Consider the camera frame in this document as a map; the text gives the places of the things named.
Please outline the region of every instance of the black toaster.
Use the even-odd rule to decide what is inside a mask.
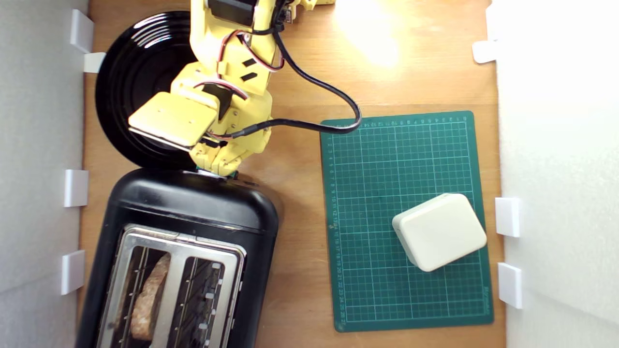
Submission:
[[[254,346],[277,196],[241,180],[142,168],[110,195],[76,348]]]

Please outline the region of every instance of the green cutting mat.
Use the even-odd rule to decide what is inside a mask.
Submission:
[[[491,323],[487,248],[427,273],[391,226],[447,192],[466,195],[485,225],[473,114],[366,118],[352,133],[322,134],[321,147],[336,330]]]

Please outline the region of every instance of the metal grill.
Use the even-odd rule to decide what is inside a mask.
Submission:
[[[157,261],[171,255],[151,341],[131,336],[136,298]],[[222,347],[231,328],[244,251],[178,233],[132,228],[116,257],[101,348]]]

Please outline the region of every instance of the wooden surface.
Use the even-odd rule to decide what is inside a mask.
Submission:
[[[429,111],[475,113],[493,278],[495,322],[487,326],[339,334],[333,328],[322,195],[319,136],[275,128],[263,154],[241,167],[278,191],[286,207],[260,321],[256,347],[503,347],[504,305],[496,263],[503,242],[495,233],[494,197],[500,195],[496,76],[476,65],[471,44],[486,37],[490,0],[337,0],[301,13],[283,34],[297,63],[349,93],[365,116]],[[187,9],[189,0],[91,0],[95,51],[105,51],[134,22],[161,11]],[[82,211],[80,247],[93,254],[105,204],[116,181],[136,168],[107,141],[94,104],[95,75],[86,76],[85,169],[89,205]],[[351,117],[337,97],[290,69],[269,88],[275,117],[320,121]]]

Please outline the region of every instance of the black cord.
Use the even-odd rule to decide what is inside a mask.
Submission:
[[[325,124],[317,124],[317,123],[311,123],[311,122],[306,122],[306,121],[300,121],[300,120],[290,120],[287,118],[276,118],[274,120],[269,120],[269,121],[264,121],[264,122],[260,122],[260,123],[256,123],[253,124],[249,127],[243,128],[240,131],[237,132],[233,132],[233,133],[229,133],[229,134],[224,134],[221,135],[220,137],[231,137],[231,138],[236,138],[236,137],[240,137],[240,136],[247,136],[249,134],[255,133],[261,129],[265,129],[265,128],[269,128],[269,127],[274,127],[274,126],[290,126],[290,127],[296,127],[296,128],[303,128],[303,129],[309,129],[312,131],[317,131],[317,132],[322,132],[322,133],[331,133],[331,134],[346,134],[346,133],[350,133],[354,130],[356,130],[359,125],[361,125],[361,110],[359,109],[359,106],[357,105],[357,103],[355,103],[354,100],[352,100],[352,98],[350,98],[346,93],[344,93],[343,91],[333,87],[332,85],[323,82],[313,76],[308,75],[305,71],[303,71],[292,59],[292,57],[290,56],[290,53],[288,53],[288,50],[286,50],[286,47],[284,45],[284,41],[282,40],[282,37],[279,35],[279,32],[283,30],[283,23],[281,23],[280,18],[279,18],[279,14],[281,13],[282,9],[284,8],[285,2],[281,2],[281,5],[278,7],[277,12],[274,13],[273,15],[273,25],[272,28],[273,29],[273,37],[275,39],[275,43],[277,44],[277,46],[279,47],[280,51],[282,52],[282,55],[284,56],[284,60],[287,61],[290,65],[290,67],[297,73],[299,74],[302,78],[306,79],[307,81],[310,81],[311,83],[322,87],[334,94],[336,94],[337,96],[339,96],[340,98],[344,99],[344,101],[346,101],[348,103],[348,105],[350,105],[350,107],[352,108],[352,110],[355,113],[355,121],[345,127],[335,127],[335,126],[327,126]]]

